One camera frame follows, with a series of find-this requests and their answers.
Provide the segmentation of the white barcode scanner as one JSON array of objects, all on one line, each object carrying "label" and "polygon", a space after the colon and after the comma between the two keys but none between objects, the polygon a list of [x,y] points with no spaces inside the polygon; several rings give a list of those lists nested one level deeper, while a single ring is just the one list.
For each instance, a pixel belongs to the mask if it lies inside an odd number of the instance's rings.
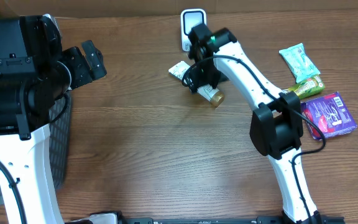
[{"label": "white barcode scanner", "polygon": [[191,32],[191,29],[201,23],[207,24],[206,12],[203,9],[185,9],[181,12],[181,48],[184,52],[190,51],[191,42],[189,40],[189,34]]}]

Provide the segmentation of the purple snack packet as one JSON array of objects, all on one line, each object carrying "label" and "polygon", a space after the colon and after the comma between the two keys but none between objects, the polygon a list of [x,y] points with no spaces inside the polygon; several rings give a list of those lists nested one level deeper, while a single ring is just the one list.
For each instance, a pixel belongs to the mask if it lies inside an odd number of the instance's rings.
[{"label": "purple snack packet", "polygon": [[301,103],[301,110],[325,138],[348,134],[357,128],[357,123],[338,91]]}]

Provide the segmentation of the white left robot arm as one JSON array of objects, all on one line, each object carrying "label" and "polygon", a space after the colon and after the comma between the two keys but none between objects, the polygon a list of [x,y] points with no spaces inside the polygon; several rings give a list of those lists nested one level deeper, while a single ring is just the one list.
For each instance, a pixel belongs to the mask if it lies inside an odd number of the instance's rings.
[{"label": "white left robot arm", "polygon": [[62,223],[50,167],[50,109],[106,75],[90,40],[63,49],[50,14],[0,18],[0,188],[10,223]]}]

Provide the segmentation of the green yellow snack pouch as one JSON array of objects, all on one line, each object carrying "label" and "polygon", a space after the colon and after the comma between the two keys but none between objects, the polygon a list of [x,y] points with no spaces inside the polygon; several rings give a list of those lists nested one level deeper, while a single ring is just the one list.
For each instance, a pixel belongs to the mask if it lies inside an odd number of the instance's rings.
[{"label": "green yellow snack pouch", "polygon": [[325,89],[325,85],[319,75],[306,78],[303,81],[284,89],[284,93],[293,91],[299,99],[304,99],[309,96],[317,95]]}]

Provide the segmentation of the white tube with gold cap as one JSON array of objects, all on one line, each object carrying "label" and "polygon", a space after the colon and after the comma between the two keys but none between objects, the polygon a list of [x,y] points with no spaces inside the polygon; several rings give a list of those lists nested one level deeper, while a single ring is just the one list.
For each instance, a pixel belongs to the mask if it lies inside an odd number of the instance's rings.
[{"label": "white tube with gold cap", "polygon": [[[175,78],[181,80],[189,68],[190,66],[186,62],[181,61],[171,67],[168,72]],[[197,93],[208,100],[214,107],[218,107],[224,101],[224,93],[218,88],[214,89],[209,84],[199,87]]]}]

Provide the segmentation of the teal snack packet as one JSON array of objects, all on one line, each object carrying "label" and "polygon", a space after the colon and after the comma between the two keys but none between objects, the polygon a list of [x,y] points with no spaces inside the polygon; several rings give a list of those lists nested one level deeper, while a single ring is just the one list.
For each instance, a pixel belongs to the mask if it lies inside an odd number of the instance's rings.
[{"label": "teal snack packet", "polygon": [[320,71],[307,56],[303,43],[299,43],[287,49],[279,50],[279,54],[287,63],[296,83],[299,83],[314,75],[320,75]]}]

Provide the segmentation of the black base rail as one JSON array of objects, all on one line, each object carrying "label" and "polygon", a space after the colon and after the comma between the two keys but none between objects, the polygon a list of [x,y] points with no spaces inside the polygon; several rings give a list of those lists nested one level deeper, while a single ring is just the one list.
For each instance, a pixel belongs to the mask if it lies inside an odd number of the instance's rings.
[{"label": "black base rail", "polygon": [[281,224],[293,223],[284,213],[281,216],[259,216],[256,218],[210,218],[210,219],[153,219],[126,218],[121,211],[102,211],[91,213],[86,218],[68,221],[67,223],[117,223],[117,224]]}]

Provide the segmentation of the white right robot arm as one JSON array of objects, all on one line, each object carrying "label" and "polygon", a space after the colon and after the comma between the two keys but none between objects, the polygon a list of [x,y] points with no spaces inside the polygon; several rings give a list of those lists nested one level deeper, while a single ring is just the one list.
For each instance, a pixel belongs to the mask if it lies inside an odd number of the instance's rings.
[{"label": "white right robot arm", "polygon": [[322,223],[301,164],[301,102],[294,92],[283,92],[268,81],[249,60],[227,28],[211,32],[194,26],[188,34],[188,54],[194,64],[182,78],[183,86],[196,92],[209,84],[216,88],[227,78],[242,93],[252,110],[250,138],[258,152],[268,157],[282,194],[284,223]]}]

